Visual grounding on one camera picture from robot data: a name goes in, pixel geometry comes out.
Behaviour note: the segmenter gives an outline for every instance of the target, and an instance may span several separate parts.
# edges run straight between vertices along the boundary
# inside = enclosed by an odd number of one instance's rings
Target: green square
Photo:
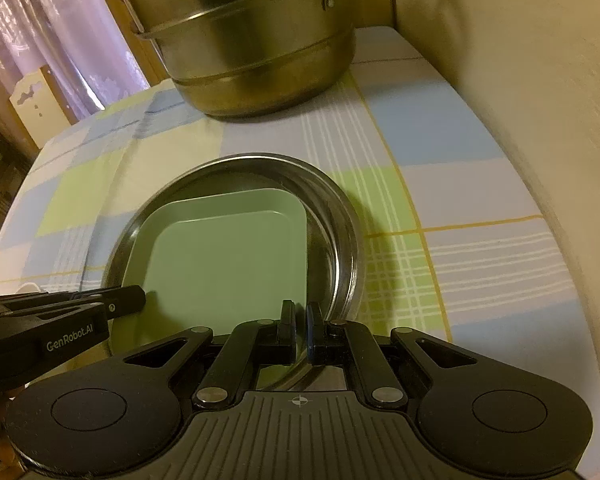
[[[36,236],[94,223],[109,195],[125,150],[115,150],[64,172]]]
[[[358,320],[388,335],[396,326],[442,330],[442,311],[419,234],[367,238],[367,276]]]
[[[355,168],[333,172],[329,176],[351,200],[365,235],[416,228],[402,181],[393,166]]]

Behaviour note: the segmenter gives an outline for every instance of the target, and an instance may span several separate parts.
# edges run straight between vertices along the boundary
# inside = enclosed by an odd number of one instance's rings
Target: ribbed gray surface
[[[116,478],[475,479],[433,456],[401,415],[361,406],[353,392],[248,392],[230,410],[195,416],[164,455]]]

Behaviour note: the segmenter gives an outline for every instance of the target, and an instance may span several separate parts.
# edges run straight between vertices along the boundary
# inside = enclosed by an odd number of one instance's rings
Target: green plastic plate
[[[306,212],[282,189],[171,202],[142,224],[123,285],[141,285],[140,314],[114,320],[114,353],[193,326],[230,333],[306,301]]]

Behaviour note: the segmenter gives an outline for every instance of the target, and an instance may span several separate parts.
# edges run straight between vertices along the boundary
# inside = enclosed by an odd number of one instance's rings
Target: metal bowl
[[[307,302],[317,301],[325,319],[355,318],[365,275],[358,216],[343,191],[327,175],[302,160],[274,153],[218,158],[163,187],[120,235],[104,272],[103,285],[122,284],[138,231],[159,207],[176,200],[263,187],[293,193],[306,209]],[[304,326],[304,321],[300,321],[299,328]],[[311,367],[306,351],[301,350],[296,364],[268,389],[300,389],[315,379],[320,369]]]

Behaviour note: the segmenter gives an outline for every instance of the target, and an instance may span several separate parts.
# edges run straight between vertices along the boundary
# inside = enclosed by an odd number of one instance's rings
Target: tablecloth
[[[600,376],[551,231],[497,143],[440,74],[388,27],[357,31],[347,73],[305,104],[223,123],[171,82],[46,144],[0,232],[0,294],[100,285],[134,212],[218,156],[301,158],[350,196],[365,235],[358,320],[412,326],[579,393],[594,434],[579,467],[600,480]]]

